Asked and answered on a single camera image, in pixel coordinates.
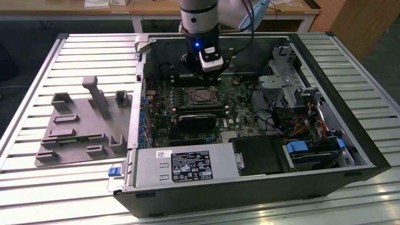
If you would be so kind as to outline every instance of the barcode sticker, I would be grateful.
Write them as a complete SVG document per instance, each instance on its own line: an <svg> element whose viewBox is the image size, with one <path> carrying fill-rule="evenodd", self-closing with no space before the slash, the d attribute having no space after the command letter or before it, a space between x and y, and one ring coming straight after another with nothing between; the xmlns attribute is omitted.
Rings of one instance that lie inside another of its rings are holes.
<svg viewBox="0 0 400 225"><path fill-rule="evenodd" d="M172 151L165 150L165 151L156 151L156 157L157 158L170 158Z"/></svg>

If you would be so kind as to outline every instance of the metal bracket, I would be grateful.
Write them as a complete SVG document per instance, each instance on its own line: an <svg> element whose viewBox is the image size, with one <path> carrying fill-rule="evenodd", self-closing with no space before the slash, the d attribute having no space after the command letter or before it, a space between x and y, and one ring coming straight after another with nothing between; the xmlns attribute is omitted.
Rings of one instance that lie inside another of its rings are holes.
<svg viewBox="0 0 400 225"><path fill-rule="evenodd" d="M134 38L134 50L136 53L142 53L150 48L150 41L148 34L138 34Z"/></svg>

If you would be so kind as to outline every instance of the floor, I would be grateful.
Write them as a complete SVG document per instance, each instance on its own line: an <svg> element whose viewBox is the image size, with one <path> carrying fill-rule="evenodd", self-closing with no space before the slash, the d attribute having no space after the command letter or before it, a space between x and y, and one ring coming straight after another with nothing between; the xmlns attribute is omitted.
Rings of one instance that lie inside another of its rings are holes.
<svg viewBox="0 0 400 225"><path fill-rule="evenodd" d="M144 22L145 32L174 32L178 22ZM20 74L0 82L0 135L24 98L58 33L129 33L129 21L52 21L44 30L38 22L0 21L2 42ZM400 18L361 62L370 74L400 103Z"/></svg>

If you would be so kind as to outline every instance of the warning label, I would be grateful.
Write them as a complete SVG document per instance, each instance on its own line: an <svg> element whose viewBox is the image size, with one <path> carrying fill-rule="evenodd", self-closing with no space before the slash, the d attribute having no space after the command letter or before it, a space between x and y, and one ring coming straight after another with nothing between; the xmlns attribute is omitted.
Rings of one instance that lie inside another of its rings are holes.
<svg viewBox="0 0 400 225"><path fill-rule="evenodd" d="M170 154L172 181L174 183L212 179L208 151Z"/></svg>

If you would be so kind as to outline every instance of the paper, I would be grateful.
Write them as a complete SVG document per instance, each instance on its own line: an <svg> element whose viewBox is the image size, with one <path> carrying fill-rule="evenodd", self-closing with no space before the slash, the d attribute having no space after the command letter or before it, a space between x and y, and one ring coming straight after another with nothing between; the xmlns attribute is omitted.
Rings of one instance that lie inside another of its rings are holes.
<svg viewBox="0 0 400 225"><path fill-rule="evenodd" d="M85 0L85 10L109 8L108 0Z"/></svg>
<svg viewBox="0 0 400 225"><path fill-rule="evenodd" d="M270 3L274 5L282 4L282 3L290 3L293 0L270 0Z"/></svg>

